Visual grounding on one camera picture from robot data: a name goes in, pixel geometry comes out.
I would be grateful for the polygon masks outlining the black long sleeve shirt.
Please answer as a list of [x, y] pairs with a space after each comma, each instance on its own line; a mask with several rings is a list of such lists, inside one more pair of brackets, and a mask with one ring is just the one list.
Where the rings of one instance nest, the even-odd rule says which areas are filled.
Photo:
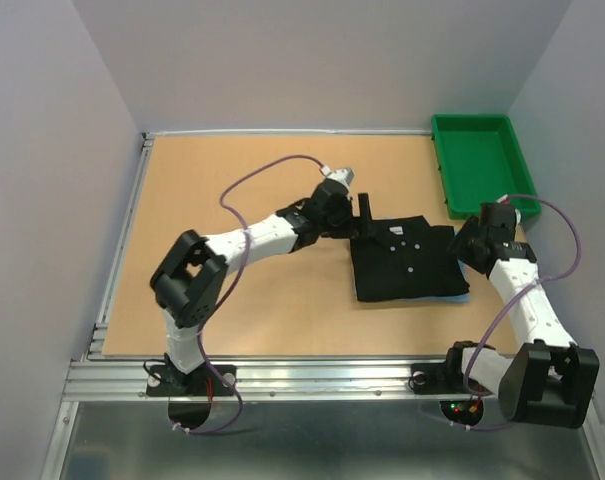
[[422, 216], [373, 221], [373, 239], [350, 240], [354, 263], [381, 261], [457, 261], [447, 248], [456, 234], [449, 225], [431, 225]]

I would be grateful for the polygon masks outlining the light blue shirt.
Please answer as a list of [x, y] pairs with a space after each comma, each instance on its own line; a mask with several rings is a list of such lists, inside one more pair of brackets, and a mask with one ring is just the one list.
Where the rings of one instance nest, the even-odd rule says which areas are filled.
[[469, 283], [455, 260], [366, 261], [354, 263], [353, 274], [359, 302], [469, 301]]

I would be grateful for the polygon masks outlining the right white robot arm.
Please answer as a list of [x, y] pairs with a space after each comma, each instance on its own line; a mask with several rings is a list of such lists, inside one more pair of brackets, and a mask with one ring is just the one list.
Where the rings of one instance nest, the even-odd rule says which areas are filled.
[[454, 390], [495, 395], [508, 422], [577, 429], [587, 416], [599, 358], [565, 329], [545, 286], [574, 273], [582, 247], [575, 247], [566, 271], [540, 274], [532, 247], [516, 238], [517, 198], [506, 194], [482, 204], [450, 246], [461, 263], [486, 276], [504, 305], [478, 342], [452, 348], [442, 378]]

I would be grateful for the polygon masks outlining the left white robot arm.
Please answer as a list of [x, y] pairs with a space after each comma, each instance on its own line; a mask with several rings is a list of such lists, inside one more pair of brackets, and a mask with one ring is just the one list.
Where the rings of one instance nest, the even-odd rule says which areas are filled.
[[350, 195], [353, 170], [325, 167], [322, 173], [324, 178], [310, 197], [260, 222], [209, 236], [183, 232], [152, 275], [150, 287], [166, 327], [169, 379], [181, 393], [195, 393], [204, 384], [204, 360], [196, 338], [215, 312], [229, 275], [311, 246], [321, 237], [355, 236]]

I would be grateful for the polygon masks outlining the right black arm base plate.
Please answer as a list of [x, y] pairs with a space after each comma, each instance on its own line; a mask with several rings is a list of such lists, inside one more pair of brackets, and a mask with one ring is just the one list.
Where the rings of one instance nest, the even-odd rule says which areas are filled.
[[471, 367], [467, 383], [464, 383], [467, 366], [468, 363], [463, 357], [449, 358], [440, 363], [414, 363], [408, 386], [417, 395], [457, 393], [491, 395], [498, 391], [509, 362], [479, 359]]

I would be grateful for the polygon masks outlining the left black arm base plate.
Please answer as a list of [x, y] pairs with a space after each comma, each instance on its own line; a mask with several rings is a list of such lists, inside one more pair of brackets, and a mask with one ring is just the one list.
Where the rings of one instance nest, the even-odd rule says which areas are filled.
[[233, 397], [231, 388], [204, 364], [189, 374], [171, 365], [143, 365], [147, 374], [146, 395], [151, 398], [169, 397]]

